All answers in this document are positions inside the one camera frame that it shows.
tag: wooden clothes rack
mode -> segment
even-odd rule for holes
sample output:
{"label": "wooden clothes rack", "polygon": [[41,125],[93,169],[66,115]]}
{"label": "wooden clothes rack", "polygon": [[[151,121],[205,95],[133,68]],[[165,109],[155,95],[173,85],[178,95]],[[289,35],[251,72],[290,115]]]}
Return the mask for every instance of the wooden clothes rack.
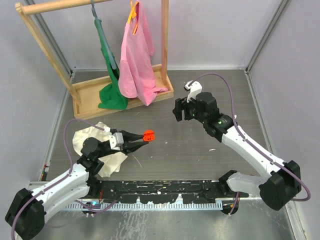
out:
{"label": "wooden clothes rack", "polygon": [[[95,3],[107,1],[110,0],[94,0]],[[154,102],[173,98],[174,96],[174,89],[167,75],[169,0],[161,1],[161,64],[154,65],[152,68],[156,78],[156,86],[168,88],[168,91],[158,93]],[[99,92],[111,83],[111,79],[109,76],[104,76],[71,84],[70,76],[68,76],[64,71],[64,68],[56,58],[56,55],[52,51],[46,38],[37,27],[37,24],[31,18],[31,15],[89,4],[91,4],[91,0],[57,0],[33,5],[23,5],[21,2],[15,4],[15,8],[21,19],[33,35],[36,42],[39,44],[67,90],[70,92],[73,100],[74,117],[81,119],[91,119],[121,111],[117,109],[98,108],[98,104],[100,103]],[[126,109],[142,105],[143,103],[138,98],[130,98]]]}

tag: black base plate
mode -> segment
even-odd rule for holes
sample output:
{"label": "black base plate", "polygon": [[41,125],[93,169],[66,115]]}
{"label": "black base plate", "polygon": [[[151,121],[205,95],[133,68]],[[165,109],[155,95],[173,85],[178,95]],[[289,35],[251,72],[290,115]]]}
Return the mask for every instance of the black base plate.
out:
{"label": "black base plate", "polygon": [[[179,194],[184,204],[215,203],[216,198],[234,198],[235,193],[225,193],[221,190],[221,183],[212,180],[108,180],[101,183],[103,201],[111,203],[114,200],[123,204],[140,202],[147,204],[174,203]],[[99,198],[99,195],[85,198]]]}

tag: sleeve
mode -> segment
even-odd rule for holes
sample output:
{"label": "sleeve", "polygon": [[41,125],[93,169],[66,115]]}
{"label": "sleeve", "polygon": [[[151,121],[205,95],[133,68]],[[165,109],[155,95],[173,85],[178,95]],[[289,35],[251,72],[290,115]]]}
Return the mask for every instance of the sleeve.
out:
{"label": "sleeve", "polygon": [[136,98],[138,96],[136,85],[130,66],[127,60],[120,61],[120,77],[119,77],[119,89],[123,96],[129,99]]}
{"label": "sleeve", "polygon": [[150,33],[148,21],[147,21],[147,16],[146,16],[146,13],[145,13],[145,10],[143,7],[141,8],[140,14],[142,15],[141,16],[142,17],[141,26],[143,29],[144,38],[145,38],[146,44],[148,46],[149,55],[152,56],[155,53],[155,45],[154,45],[154,42],[151,37],[151,33]]}

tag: green garment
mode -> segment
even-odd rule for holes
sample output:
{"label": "green garment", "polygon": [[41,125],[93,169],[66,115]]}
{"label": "green garment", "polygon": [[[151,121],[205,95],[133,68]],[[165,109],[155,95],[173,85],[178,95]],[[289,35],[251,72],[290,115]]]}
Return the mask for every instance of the green garment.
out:
{"label": "green garment", "polygon": [[127,108],[128,99],[126,97],[122,96],[122,94],[119,90],[119,85],[118,85],[119,68],[118,68],[118,66],[116,66],[116,69],[112,69],[112,67],[111,67],[110,60],[108,57],[108,51],[107,51],[107,48],[109,49],[109,46],[106,41],[105,34],[102,30],[101,20],[96,18],[94,20],[94,25],[98,31],[98,34],[99,34],[100,44],[101,44],[101,52],[102,52],[103,57],[105,59],[106,68],[108,70],[110,79],[112,81],[112,83],[108,84],[100,91],[99,96],[100,96],[101,103],[99,103],[98,108],[124,110]]}

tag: metal floor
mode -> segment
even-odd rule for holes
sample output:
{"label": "metal floor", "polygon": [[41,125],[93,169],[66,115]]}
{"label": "metal floor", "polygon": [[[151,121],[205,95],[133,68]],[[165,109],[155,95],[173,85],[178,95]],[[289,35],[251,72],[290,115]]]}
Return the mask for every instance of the metal floor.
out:
{"label": "metal floor", "polygon": [[[122,163],[120,172],[113,173],[114,180],[217,180],[229,170],[243,174],[256,171],[237,153],[219,143],[205,132],[196,120],[176,122],[172,109],[175,99],[187,96],[184,90],[188,82],[208,70],[174,70],[168,76],[174,88],[174,98],[140,106],[126,111],[90,119],[92,123],[104,122],[118,130],[143,134],[145,130],[155,131],[156,139],[140,148]],[[254,102],[243,70],[216,71],[230,82],[235,99],[237,121],[258,143],[265,146]],[[105,76],[106,72],[77,72],[73,82]],[[200,80],[204,92],[211,92],[217,99],[222,113],[231,115],[230,97],[225,83],[216,76],[206,76]],[[69,168],[69,161],[63,144],[63,127],[74,118],[72,98],[69,97],[55,148],[51,159],[47,180],[52,180]],[[79,156],[73,151],[72,138],[75,131],[87,128],[85,123],[72,123],[67,130],[67,144],[73,161]]]}
{"label": "metal floor", "polygon": [[86,218],[60,211],[34,240],[294,240],[287,213],[241,200],[232,217],[220,211],[107,211]]}
{"label": "metal floor", "polygon": [[[243,174],[256,171],[237,153],[208,136],[196,120],[176,122],[172,109],[176,98],[187,96],[183,86],[208,71],[169,71],[174,98],[126,111],[91,119],[118,130],[142,134],[155,131],[156,140],[140,148],[122,163],[120,172],[105,180],[217,180],[229,170]],[[237,121],[258,143],[265,146],[254,102],[242,70],[220,70],[231,84]],[[105,72],[78,72],[74,82],[106,75]],[[227,87],[217,77],[200,80],[204,92],[212,92],[220,111],[230,115]],[[63,127],[74,118],[71,97],[53,151],[47,180],[52,180],[69,168],[63,145]],[[67,131],[67,143],[73,160],[79,156],[72,149],[74,132],[87,125],[76,122]],[[57,213],[49,224],[63,225],[82,216],[79,211]],[[96,217],[75,220],[63,228],[47,226],[35,240],[293,240],[294,235],[285,208],[273,211],[260,200],[242,199],[238,212],[232,217],[212,210],[192,211],[107,211]]]}

